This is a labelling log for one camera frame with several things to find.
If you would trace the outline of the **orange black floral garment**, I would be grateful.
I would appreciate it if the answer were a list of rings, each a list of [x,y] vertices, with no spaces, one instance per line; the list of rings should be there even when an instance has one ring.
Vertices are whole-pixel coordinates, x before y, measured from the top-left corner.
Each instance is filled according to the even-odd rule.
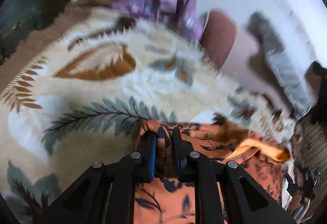
[[[237,162],[276,202],[282,202],[282,165],[290,160],[284,145],[228,121],[192,124],[148,120],[142,123],[137,144],[147,132],[156,133],[158,176],[136,187],[134,223],[195,222],[194,184],[178,181],[174,169],[171,137],[175,128],[195,151],[221,164]]]

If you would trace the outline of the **striped sofa back cushion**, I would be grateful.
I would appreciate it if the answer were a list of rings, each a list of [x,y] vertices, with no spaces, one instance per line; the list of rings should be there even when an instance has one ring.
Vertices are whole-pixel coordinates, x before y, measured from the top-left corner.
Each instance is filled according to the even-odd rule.
[[[326,223],[326,122],[308,113],[297,122],[291,146],[294,192],[287,212],[296,223]]]

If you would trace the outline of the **cream leaf-pattern fleece blanket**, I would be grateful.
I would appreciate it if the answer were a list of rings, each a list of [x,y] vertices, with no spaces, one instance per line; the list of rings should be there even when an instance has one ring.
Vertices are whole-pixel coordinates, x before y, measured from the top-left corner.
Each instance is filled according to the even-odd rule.
[[[1,66],[1,195],[19,223],[33,223],[94,161],[130,152],[143,121],[210,124],[251,139],[209,157],[234,157],[287,207],[295,122],[274,119],[267,99],[213,66],[204,49],[165,26],[109,8],[69,5],[30,33]]]

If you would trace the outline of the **black garment on sofa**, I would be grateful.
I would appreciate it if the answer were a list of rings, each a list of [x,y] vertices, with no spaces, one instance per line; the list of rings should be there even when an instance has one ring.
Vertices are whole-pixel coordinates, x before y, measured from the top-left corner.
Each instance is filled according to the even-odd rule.
[[[314,105],[311,112],[311,123],[326,123],[326,68],[314,61],[305,75],[313,92]]]

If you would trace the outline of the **grey pillow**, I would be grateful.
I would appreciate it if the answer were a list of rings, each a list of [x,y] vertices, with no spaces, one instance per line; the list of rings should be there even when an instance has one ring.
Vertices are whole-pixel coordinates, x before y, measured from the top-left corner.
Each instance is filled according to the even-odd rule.
[[[311,94],[304,76],[287,54],[273,25],[260,12],[251,15],[247,29],[257,39],[266,67],[287,97],[293,118],[301,119],[312,107]]]

